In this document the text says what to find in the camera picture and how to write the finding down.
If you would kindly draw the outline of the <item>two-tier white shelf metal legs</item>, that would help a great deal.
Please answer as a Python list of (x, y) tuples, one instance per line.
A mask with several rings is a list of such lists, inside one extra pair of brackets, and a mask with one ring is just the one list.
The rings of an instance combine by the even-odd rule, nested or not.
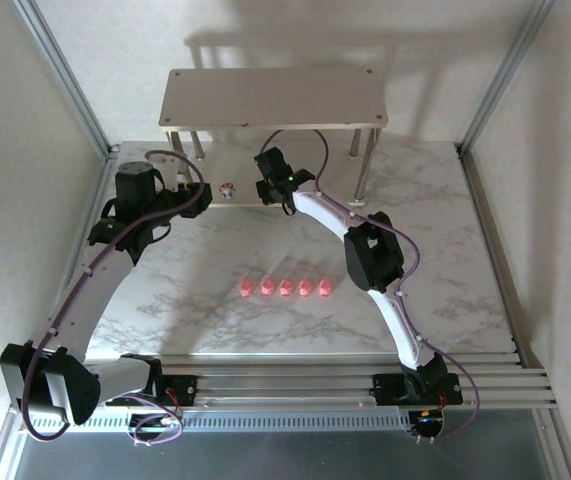
[[(355, 66), (174, 69), (158, 121), (175, 150), (182, 147), (181, 133), (190, 135), (217, 206), (258, 205), (256, 172), (237, 148), (217, 145), (205, 153), (201, 132), (290, 131), (291, 163), (314, 171), (313, 154), (323, 149), (308, 144), (308, 138), (316, 130), (347, 131), (350, 147), (333, 152), (322, 181), (341, 199), (362, 206), (373, 153), (387, 123), (384, 81), (372, 68)], [(234, 184), (231, 200), (219, 191), (224, 183)]]

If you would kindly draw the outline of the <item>aluminium mounting rails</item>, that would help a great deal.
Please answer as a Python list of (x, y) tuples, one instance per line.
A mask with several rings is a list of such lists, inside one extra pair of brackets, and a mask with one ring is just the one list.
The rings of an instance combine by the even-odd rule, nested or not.
[(377, 406), (370, 395), (376, 374), (402, 374), (393, 355), (345, 356), (164, 356), (163, 375), (197, 377), (194, 405), (188, 410), (358, 407), (404, 410), (475, 408), (552, 408), (556, 398), (542, 369), (525, 368), (513, 354), (463, 355), (446, 362), (456, 374), (461, 405)]

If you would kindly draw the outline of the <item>small controller board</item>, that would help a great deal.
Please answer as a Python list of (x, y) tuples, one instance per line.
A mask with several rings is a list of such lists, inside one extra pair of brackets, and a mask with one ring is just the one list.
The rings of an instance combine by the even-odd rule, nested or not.
[(146, 413), (132, 414), (127, 430), (130, 434), (138, 431), (139, 435), (160, 435), (168, 431), (174, 431), (179, 426), (181, 417), (169, 414)]
[(408, 433), (418, 443), (421, 441), (434, 443), (443, 430), (444, 414), (439, 409), (410, 411), (409, 421)]

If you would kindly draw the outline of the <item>grey metal base panel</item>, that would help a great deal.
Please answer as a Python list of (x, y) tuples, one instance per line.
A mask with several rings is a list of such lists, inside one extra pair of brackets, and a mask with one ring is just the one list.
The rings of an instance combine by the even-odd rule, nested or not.
[(524, 438), (418, 445), (398, 432), (186, 435), (136, 446), (115, 434), (28, 441), (16, 480), (551, 480)]

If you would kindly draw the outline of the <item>aluminium frame post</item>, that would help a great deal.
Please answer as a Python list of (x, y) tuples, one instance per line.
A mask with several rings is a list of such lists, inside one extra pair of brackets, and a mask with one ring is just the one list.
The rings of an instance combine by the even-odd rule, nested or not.
[(119, 149), (110, 143), (105, 134), (37, 1), (11, 1), (93, 147), (101, 157), (114, 158)]
[(456, 144), (460, 159), (466, 157), (481, 137), (494, 111), (514, 78), (556, 0), (532, 0), (531, 7), (492, 77), (461, 140)]

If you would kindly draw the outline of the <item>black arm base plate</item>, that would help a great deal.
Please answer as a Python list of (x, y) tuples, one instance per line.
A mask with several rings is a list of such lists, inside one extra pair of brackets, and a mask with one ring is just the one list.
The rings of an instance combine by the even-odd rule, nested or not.
[(197, 393), (197, 377), (193, 375), (161, 375), (159, 378), (134, 376), (107, 376), (100, 380), (99, 404), (129, 406), (135, 403), (129, 395), (139, 395), (162, 406), (180, 407), (194, 405)]
[(461, 405), (463, 395), (459, 378), (447, 373), (436, 383), (422, 386), (418, 378), (405, 374), (376, 374), (370, 395), (377, 406)]

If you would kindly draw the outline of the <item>aluminium frame bar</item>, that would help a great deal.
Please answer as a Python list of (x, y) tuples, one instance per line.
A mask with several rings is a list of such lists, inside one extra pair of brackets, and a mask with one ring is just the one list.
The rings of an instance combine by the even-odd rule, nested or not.
[(550, 478), (571, 480), (571, 442), (559, 410), (535, 409), (532, 414)]
[(0, 480), (16, 478), (26, 440), (22, 417), (10, 408), (0, 430)]

